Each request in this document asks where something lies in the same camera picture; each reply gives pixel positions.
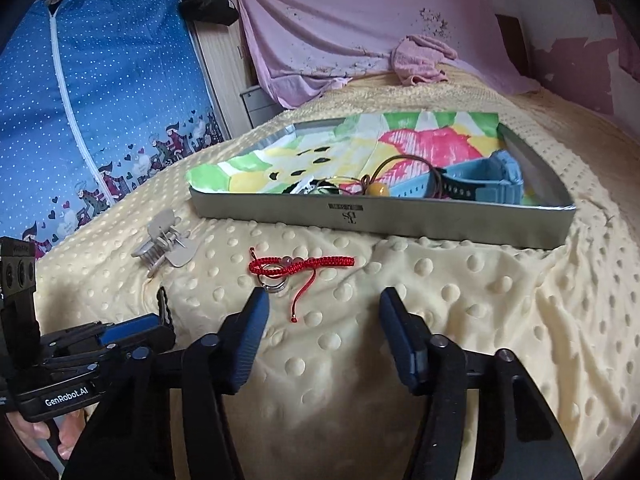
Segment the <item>person's left hand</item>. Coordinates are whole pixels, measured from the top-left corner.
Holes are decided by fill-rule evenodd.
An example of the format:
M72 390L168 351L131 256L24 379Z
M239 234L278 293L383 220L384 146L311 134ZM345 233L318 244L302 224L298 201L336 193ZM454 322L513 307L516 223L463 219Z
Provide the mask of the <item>person's left hand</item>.
M17 412L6 414L6 418L26 448L33 452L35 456L47 460L47 456L43 453L38 441L50 438L49 427L44 422L26 422L22 415ZM86 412L84 410L71 412L63 417L62 424L58 427L58 438L60 439L58 454L63 460L70 458L70 454L73 453L73 449L85 426Z

